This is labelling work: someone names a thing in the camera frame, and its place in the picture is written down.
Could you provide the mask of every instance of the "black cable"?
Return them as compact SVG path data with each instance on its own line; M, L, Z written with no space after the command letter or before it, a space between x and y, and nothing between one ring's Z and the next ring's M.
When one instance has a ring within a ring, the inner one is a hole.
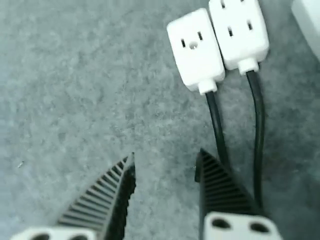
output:
M229 156L228 156L226 142L224 138L224 132L221 125L215 93L211 91L206 93L205 96L206 96L206 100L208 102L208 106L210 110L212 125L214 129L214 136L216 141L216 147L218 150L220 161L225 167L230 169L231 166L230 166Z
M246 77L252 91L255 109L255 141L253 160L253 191L258 205L263 208L262 198L262 161L265 138L265 105L259 85L258 74L248 71Z

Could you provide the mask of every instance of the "outlet slot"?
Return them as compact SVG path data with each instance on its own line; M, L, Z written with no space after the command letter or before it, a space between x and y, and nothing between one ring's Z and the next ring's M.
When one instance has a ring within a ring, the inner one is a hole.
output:
M185 40L184 39L181 39L181 43L182 43L182 47L186 47L186 43L185 43Z
M200 31L198 31L198 36L199 36L199 39L202 41L202 40L203 40L203 38L202 38L202 34L201 34L201 32L200 32Z
M249 28L249 30L251 31L251 30L253 29L252 24L251 24L251 21L248 20L246 23L248 24L248 28Z
M232 37L234 35L234 33L232 32L231 27L228 27L228 31L229 31L229 36Z

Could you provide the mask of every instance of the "electrical socket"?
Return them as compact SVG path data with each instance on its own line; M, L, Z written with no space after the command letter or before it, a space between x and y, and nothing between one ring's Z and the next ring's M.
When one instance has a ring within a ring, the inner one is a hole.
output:
M270 45L258 0L210 0L209 10L225 67L257 72Z
M167 32L184 85L202 95L215 92L225 68L207 10L200 8L170 22Z

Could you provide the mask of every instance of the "white object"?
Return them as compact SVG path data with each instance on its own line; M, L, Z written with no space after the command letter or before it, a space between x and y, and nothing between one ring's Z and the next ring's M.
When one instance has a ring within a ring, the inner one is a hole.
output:
M11 240L97 240L93 230L79 227L31 227Z
M166 29L184 85L202 95L217 91L216 82L225 78L225 68L207 10L191 12Z
M306 41L320 61L320 1L295 0L292 12Z
M204 240L282 240L266 217L211 212L204 219Z
M258 0L210 0L209 10L225 67L242 75L257 72L269 51Z

